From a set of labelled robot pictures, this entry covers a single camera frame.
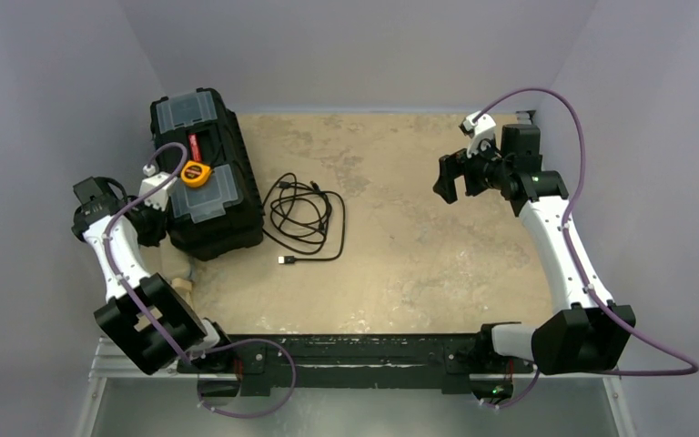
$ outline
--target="gray wall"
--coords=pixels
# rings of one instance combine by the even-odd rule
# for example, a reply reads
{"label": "gray wall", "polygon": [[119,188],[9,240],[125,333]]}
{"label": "gray wall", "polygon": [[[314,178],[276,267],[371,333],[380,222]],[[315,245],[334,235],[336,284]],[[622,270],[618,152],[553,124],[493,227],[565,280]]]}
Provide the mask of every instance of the gray wall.
{"label": "gray wall", "polygon": [[[699,359],[699,1],[599,2],[554,88],[584,123],[574,214],[594,265],[638,328]],[[552,99],[538,121],[548,168],[574,187],[572,121]],[[682,366],[637,340],[622,365]],[[624,386],[641,435],[699,435],[699,374]]]}
{"label": "gray wall", "polygon": [[105,289],[72,184],[135,180],[161,87],[113,1],[0,1],[0,436],[67,436]]}
{"label": "gray wall", "polygon": [[240,111],[411,112],[550,85],[596,2],[120,3],[168,93],[213,86]]}

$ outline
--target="orange tape measure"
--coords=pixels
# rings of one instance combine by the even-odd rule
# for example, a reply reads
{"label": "orange tape measure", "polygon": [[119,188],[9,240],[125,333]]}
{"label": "orange tape measure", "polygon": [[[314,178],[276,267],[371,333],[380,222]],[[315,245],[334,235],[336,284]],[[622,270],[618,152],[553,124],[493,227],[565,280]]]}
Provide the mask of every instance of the orange tape measure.
{"label": "orange tape measure", "polygon": [[210,179],[210,167],[202,164],[202,156],[199,154],[197,134],[189,134],[188,144],[191,147],[191,159],[181,170],[181,180],[191,188],[199,188]]}

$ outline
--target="table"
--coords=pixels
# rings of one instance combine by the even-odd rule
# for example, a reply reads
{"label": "table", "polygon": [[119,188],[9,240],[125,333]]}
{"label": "table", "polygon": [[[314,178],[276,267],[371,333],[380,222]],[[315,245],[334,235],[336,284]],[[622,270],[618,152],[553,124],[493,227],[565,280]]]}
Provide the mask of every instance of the table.
{"label": "table", "polygon": [[[332,262],[279,265],[290,253],[265,239],[197,262],[198,314],[233,333],[475,332],[546,321],[547,282],[510,205],[496,191],[452,205],[432,192],[438,158],[467,145],[463,117],[240,115],[262,196],[289,171],[338,191],[346,247]],[[339,218],[321,254],[335,253]]]}

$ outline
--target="toolbox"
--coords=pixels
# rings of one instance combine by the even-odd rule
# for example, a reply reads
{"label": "toolbox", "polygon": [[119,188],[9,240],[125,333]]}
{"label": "toolbox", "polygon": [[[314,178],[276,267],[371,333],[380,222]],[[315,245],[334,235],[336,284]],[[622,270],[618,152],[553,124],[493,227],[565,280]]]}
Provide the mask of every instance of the toolbox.
{"label": "toolbox", "polygon": [[[181,170],[170,195],[167,233],[173,246],[207,261],[263,240],[264,209],[248,152],[237,116],[218,91],[198,88],[153,102],[151,133],[156,148],[178,142],[189,159],[199,161]],[[179,150],[169,149],[157,163],[172,172],[180,158]]]}

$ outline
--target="toolbox lid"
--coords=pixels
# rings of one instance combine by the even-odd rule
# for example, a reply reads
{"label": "toolbox lid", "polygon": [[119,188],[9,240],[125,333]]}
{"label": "toolbox lid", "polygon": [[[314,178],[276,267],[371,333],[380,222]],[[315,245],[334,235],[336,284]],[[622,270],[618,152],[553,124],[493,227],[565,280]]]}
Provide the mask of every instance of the toolbox lid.
{"label": "toolbox lid", "polygon": [[216,106],[213,104],[213,96],[209,91],[171,97],[164,102],[157,103],[157,121],[159,122],[160,134],[178,127],[189,127],[216,118],[218,118]]}
{"label": "toolbox lid", "polygon": [[189,214],[191,221],[199,223],[225,215],[226,208],[242,202],[242,197],[231,166],[224,164],[213,168],[210,179],[200,188],[189,188],[183,181],[177,181],[170,201],[173,204],[173,217],[177,219]]}

